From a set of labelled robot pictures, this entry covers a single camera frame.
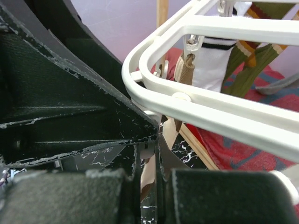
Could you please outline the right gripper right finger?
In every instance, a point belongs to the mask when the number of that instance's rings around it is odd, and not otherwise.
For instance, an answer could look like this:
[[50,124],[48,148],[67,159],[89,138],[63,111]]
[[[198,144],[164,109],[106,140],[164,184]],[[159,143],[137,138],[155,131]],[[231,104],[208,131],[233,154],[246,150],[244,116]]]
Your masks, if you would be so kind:
[[159,224],[296,224],[289,192],[270,172],[188,168],[159,137]]

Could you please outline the olive green ribbed sock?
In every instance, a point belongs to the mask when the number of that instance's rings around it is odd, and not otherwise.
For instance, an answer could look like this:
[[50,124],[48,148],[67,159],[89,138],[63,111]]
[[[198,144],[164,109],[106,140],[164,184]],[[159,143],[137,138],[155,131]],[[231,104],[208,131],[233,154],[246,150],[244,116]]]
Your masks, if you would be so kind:
[[[245,13],[253,19],[281,20],[295,5],[291,3],[252,3]],[[254,83],[256,77],[276,59],[286,48],[286,45],[267,44],[259,47],[259,42],[238,41],[230,54],[224,81],[242,63],[243,69],[236,75],[229,87],[221,87],[221,93],[243,98]]]

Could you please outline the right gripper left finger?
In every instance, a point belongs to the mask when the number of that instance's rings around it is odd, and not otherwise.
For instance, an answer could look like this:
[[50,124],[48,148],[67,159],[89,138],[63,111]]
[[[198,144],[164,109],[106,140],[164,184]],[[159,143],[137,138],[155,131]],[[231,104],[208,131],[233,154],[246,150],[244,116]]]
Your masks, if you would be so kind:
[[3,224],[138,224],[140,159],[136,146],[109,148],[117,155],[104,169],[29,170],[0,198]]

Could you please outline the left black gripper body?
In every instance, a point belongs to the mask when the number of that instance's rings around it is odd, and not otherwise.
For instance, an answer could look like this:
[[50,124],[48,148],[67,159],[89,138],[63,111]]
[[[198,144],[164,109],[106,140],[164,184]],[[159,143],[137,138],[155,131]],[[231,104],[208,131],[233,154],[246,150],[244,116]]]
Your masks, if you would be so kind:
[[108,147],[157,143],[128,98],[121,62],[69,0],[0,3],[0,164],[37,166]]

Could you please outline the white plastic clip hanger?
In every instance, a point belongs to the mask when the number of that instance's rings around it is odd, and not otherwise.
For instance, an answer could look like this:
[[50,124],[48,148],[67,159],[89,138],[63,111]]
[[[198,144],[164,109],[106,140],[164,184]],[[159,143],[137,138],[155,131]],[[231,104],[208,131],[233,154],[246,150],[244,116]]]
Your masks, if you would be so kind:
[[298,162],[297,112],[151,74],[153,65],[187,34],[293,46],[299,43],[297,21],[206,16],[215,4],[214,0],[190,1],[132,49],[121,71],[129,95],[149,110]]

